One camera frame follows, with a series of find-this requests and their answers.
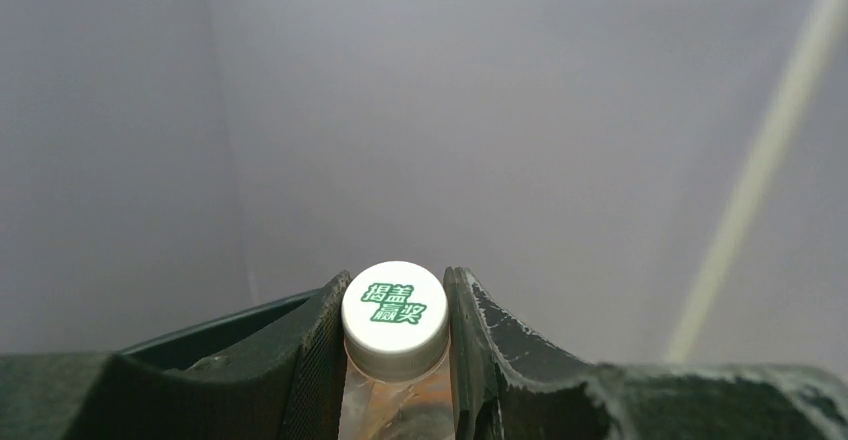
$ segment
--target white bottle cap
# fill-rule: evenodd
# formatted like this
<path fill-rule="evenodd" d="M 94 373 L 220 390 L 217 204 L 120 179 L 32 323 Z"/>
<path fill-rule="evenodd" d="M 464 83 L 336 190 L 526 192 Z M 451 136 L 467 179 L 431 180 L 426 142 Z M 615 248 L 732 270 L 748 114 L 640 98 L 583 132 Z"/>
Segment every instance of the white bottle cap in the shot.
<path fill-rule="evenodd" d="M 347 353 L 366 375 L 404 382 L 427 373 L 448 345 L 448 301 L 442 283 L 408 262 L 374 265 L 342 299 Z"/>

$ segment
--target gray wall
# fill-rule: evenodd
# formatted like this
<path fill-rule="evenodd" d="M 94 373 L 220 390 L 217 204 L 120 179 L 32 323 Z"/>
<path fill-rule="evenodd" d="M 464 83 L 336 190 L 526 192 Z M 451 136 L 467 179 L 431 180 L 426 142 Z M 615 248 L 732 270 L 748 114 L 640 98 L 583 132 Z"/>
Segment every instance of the gray wall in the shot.
<path fill-rule="evenodd" d="M 0 350 L 250 304 L 206 0 L 0 0 Z"/>
<path fill-rule="evenodd" d="M 387 259 L 465 265 L 578 354 L 658 360 L 811 0 L 210 4 L 262 299 Z M 816 115 L 823 130 L 804 135 L 830 135 L 829 153 L 799 144 L 794 155 L 827 162 L 821 189 L 797 193 L 808 179 L 787 171 L 780 188 L 796 193 L 777 197 L 828 198 L 828 215 L 844 214 L 844 190 L 819 186 L 841 180 L 841 127 Z M 796 213 L 771 208 L 785 209 L 771 220 Z M 749 270 L 735 275 L 772 296 L 795 285 L 794 313 L 761 303 L 774 327 L 754 311 L 711 320 L 695 360 L 775 355 L 848 372 L 829 343 L 838 332 L 804 337 L 823 320 L 812 314 L 821 292 L 802 286 L 838 279 L 844 241 L 780 268 L 769 245 L 801 240 L 777 228 L 754 235 Z M 848 287 L 827 293 L 848 300 Z M 740 301 L 722 298 L 719 311 Z M 846 320 L 834 308 L 828 325 Z M 803 326 L 785 328 L 803 312 Z M 745 342 L 756 335 L 758 349 Z"/>
<path fill-rule="evenodd" d="M 658 360 L 810 2 L 2 0 L 0 349 L 407 259 Z M 848 373 L 848 45 L 828 75 L 695 361 Z"/>

